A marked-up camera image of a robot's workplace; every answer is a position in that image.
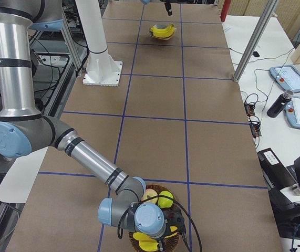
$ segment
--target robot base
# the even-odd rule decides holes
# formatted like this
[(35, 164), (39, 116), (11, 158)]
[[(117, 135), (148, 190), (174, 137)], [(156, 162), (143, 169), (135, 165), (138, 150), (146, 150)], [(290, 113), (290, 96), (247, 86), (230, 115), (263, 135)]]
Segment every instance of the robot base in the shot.
[(103, 57), (90, 55), (83, 84), (116, 87), (119, 83), (122, 67), (123, 62), (114, 61), (109, 54)]

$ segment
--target woven basket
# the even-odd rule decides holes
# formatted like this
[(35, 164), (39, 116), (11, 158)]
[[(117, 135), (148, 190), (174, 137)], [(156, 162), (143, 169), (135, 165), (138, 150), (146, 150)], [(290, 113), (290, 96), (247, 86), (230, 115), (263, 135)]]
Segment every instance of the woven basket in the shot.
[[(166, 187), (163, 187), (161, 185), (147, 185), (146, 189), (153, 189), (158, 194), (162, 191), (169, 191), (170, 193), (172, 193), (169, 189), (167, 189)], [(175, 203), (173, 203), (173, 205), (169, 209), (173, 209), (176, 206), (177, 205)], [(129, 232), (129, 239), (130, 239), (130, 242), (131, 242), (131, 245), (132, 245), (133, 249), (136, 252), (146, 252), (146, 251), (142, 250), (139, 247), (139, 241), (135, 240), (132, 235), (133, 235), (133, 233)], [(166, 247), (166, 252), (174, 252), (175, 251), (175, 249), (178, 245), (178, 242), (179, 242), (179, 238), (180, 238), (180, 235), (176, 234), (175, 236), (172, 236), (172, 237), (167, 238), (167, 239), (164, 240), (165, 247)]]

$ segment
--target black band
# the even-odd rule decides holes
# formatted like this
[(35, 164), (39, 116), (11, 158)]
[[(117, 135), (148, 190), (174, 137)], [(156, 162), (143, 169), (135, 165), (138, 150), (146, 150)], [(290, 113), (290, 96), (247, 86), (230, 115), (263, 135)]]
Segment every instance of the black band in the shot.
[(41, 114), (28, 115), (22, 117), (0, 117), (0, 122), (22, 122), (22, 121), (30, 121), (40, 119), (42, 117)]
[(73, 151), (73, 149), (76, 147), (77, 144), (79, 144), (80, 142), (84, 141), (82, 138), (78, 137), (75, 138), (74, 140), (72, 140), (70, 142), (70, 144), (67, 145), (67, 147), (65, 148), (65, 152), (68, 156), (71, 156), (71, 152)]
[(93, 54), (102, 54), (102, 53), (104, 53), (106, 50), (108, 50), (108, 47), (107, 47), (107, 49), (105, 49), (104, 51), (101, 51), (101, 52), (99, 52), (99, 53), (98, 53), (98, 52), (94, 52), (94, 51), (90, 51), (90, 50), (89, 50), (89, 51), (92, 52)]
[(121, 168), (116, 168), (116, 170), (114, 170), (113, 173), (106, 180), (106, 185), (108, 187), (110, 187), (113, 184), (113, 182), (115, 181), (115, 179), (117, 178), (117, 176), (119, 175), (119, 173), (121, 173), (121, 172), (122, 172)]
[(37, 21), (39, 18), (41, 18), (41, 16), (43, 15), (44, 11), (45, 11), (45, 0), (41, 0), (39, 12), (38, 12), (38, 14), (36, 15), (36, 17), (33, 18), (33, 20), (32, 20), (33, 23), (34, 23), (35, 21)]
[(64, 133), (62, 133), (58, 139), (56, 140), (55, 144), (54, 144), (54, 147), (57, 148), (59, 146), (59, 143), (61, 142), (61, 140), (71, 131), (74, 131), (75, 129), (73, 128), (70, 128), (68, 130), (66, 130)]
[(29, 20), (32, 20), (33, 17), (30, 13), (27, 12), (23, 12), (23, 11), (19, 11), (18, 9), (11, 9), (11, 8), (7, 8), (7, 7), (0, 7), (0, 13), (8, 13), (8, 14), (14, 14), (20, 17), (25, 17)]
[(50, 129), (51, 129), (52, 137), (51, 137), (51, 142), (49, 144), (49, 145), (51, 145), (55, 140), (55, 127), (54, 127), (53, 122), (48, 117), (43, 115), (43, 119), (45, 119), (48, 122)]
[(3, 59), (0, 58), (0, 67), (28, 67), (32, 68), (32, 63), (24, 59)]
[(118, 190), (121, 188), (121, 186), (124, 184), (124, 182), (128, 179), (129, 175), (127, 175), (124, 180), (122, 181), (122, 183), (120, 183), (120, 185), (117, 187), (117, 189), (115, 190), (116, 194), (118, 194)]

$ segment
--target yellow fruit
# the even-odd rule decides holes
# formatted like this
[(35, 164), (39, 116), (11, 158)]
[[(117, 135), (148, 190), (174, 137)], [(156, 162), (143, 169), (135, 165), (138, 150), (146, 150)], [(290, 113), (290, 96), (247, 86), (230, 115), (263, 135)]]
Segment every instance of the yellow fruit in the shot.
[[(167, 196), (170, 198), (174, 198), (173, 195), (169, 192), (169, 191), (162, 191), (159, 193), (159, 195), (163, 195), (163, 196)], [(170, 208), (173, 205), (173, 201), (168, 199), (168, 198), (164, 198), (164, 197), (159, 197), (158, 199), (158, 206), (160, 208)]]

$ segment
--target robotic arm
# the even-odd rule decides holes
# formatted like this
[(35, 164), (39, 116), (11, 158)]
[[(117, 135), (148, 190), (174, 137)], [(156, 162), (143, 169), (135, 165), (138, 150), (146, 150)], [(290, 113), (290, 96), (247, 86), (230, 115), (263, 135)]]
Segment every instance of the robotic arm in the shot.
[[(60, 30), (61, 10), (61, 0), (0, 0), (0, 154), (18, 158), (46, 146), (64, 151), (116, 191), (115, 199), (105, 198), (99, 206), (101, 223), (163, 240), (174, 220), (155, 204), (139, 203), (144, 180), (129, 177), (71, 126), (35, 107), (27, 29)], [(181, 212), (174, 216), (182, 220), (178, 231), (185, 229)]]

